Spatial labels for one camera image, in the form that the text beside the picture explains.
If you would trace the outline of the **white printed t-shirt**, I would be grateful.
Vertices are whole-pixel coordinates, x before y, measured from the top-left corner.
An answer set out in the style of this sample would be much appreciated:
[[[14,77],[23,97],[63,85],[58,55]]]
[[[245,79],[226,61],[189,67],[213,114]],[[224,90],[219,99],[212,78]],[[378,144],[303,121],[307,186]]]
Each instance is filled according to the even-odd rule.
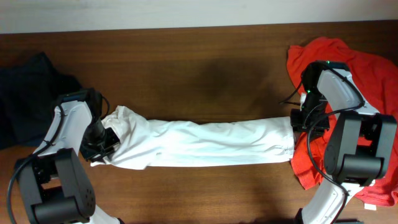
[[[118,106],[102,124],[120,140],[115,152],[91,166],[216,167],[287,162],[294,155],[288,117],[233,123],[148,120]]]

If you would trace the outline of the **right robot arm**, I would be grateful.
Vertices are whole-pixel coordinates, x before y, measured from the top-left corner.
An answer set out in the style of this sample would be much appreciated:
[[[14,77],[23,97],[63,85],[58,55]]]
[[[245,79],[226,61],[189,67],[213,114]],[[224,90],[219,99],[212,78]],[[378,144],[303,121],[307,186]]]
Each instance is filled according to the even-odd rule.
[[[305,133],[310,144],[329,130],[331,116],[336,124],[325,148],[324,168],[314,166],[323,182],[294,222],[336,223],[358,192],[385,176],[397,121],[366,101],[345,63],[312,62],[299,85],[305,91],[300,108],[290,112],[293,131]]]

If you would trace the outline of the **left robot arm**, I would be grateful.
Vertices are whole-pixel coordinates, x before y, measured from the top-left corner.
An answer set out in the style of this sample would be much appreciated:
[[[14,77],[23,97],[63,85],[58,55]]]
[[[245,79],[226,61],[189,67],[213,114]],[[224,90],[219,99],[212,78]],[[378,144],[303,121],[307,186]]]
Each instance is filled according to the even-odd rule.
[[[78,158],[101,162],[120,143],[101,122],[104,102],[93,88],[59,96],[44,140],[16,162],[7,194],[17,182],[30,223],[122,223],[96,204],[95,191]]]

